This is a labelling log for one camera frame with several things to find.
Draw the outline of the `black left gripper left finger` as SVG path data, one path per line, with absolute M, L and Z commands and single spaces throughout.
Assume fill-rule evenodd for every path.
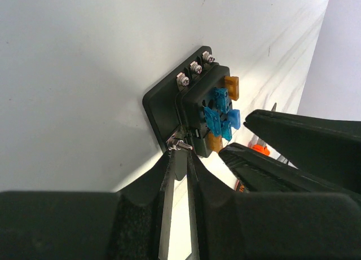
M 1 258 L 167 259 L 175 157 L 117 192 L 2 192 Z

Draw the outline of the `orange blade fuse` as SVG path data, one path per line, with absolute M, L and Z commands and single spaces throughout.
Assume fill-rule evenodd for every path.
M 225 76 L 224 85 L 228 90 L 228 95 L 231 100 L 237 101 L 239 99 L 239 77 Z

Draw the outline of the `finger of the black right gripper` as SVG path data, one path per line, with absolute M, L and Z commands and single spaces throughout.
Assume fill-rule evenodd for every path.
M 244 126 L 298 169 L 341 187 L 360 186 L 360 122 L 255 110 Z
M 250 192 L 343 193 L 359 201 L 360 194 L 298 170 L 238 143 L 218 155 Z

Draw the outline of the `black fuse box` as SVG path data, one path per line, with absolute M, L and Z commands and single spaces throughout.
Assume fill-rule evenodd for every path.
M 200 157 L 213 153 L 206 147 L 211 131 L 204 107 L 227 120 L 213 94 L 215 88 L 225 88 L 225 76 L 232 76 L 229 67 L 216 62 L 211 47 L 201 46 L 144 95 L 142 103 L 162 151 L 181 151 L 181 145 L 188 144 Z

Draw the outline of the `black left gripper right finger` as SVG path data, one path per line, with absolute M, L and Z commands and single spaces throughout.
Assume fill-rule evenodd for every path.
M 194 259 L 359 259 L 360 207 L 339 193 L 239 193 L 187 157 Z

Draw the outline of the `blue blade fuse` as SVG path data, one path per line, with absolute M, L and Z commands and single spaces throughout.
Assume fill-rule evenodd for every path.
M 216 137 L 220 136 L 222 132 L 219 113 L 209 107 L 204 107 L 204 116 L 206 124 L 212 134 Z
M 238 130 L 241 127 L 241 114 L 238 109 L 230 109 L 227 114 L 227 120 L 230 121 L 231 127 Z
M 213 91 L 216 107 L 227 114 L 230 110 L 230 97 L 227 88 L 215 88 Z
M 231 130 L 231 123 L 230 121 L 221 121 L 221 135 L 222 138 L 231 141 L 232 139 L 232 130 Z

